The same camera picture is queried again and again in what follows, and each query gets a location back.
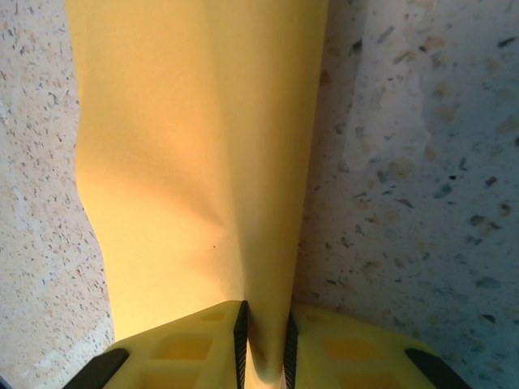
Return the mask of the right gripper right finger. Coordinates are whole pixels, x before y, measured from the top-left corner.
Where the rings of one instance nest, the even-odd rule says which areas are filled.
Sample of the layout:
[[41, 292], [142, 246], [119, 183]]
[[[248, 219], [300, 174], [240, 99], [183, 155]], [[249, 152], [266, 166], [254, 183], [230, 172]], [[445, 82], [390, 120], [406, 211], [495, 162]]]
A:
[[451, 389], [451, 370], [427, 345], [357, 319], [294, 304], [286, 389]]

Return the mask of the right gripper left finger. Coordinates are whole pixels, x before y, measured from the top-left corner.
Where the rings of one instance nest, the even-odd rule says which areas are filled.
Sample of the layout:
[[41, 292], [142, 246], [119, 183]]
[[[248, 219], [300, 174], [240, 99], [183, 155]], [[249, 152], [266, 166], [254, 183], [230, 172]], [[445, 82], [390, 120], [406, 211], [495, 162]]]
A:
[[62, 389], [244, 389], [246, 301], [225, 301], [113, 344]]

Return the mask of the yellow paper sheet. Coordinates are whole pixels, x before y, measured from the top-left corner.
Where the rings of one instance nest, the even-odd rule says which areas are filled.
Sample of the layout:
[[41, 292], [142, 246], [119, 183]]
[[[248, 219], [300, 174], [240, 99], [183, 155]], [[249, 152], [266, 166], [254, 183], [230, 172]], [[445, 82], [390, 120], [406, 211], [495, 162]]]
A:
[[328, 0], [65, 3], [116, 338], [244, 300], [246, 389], [279, 389]]

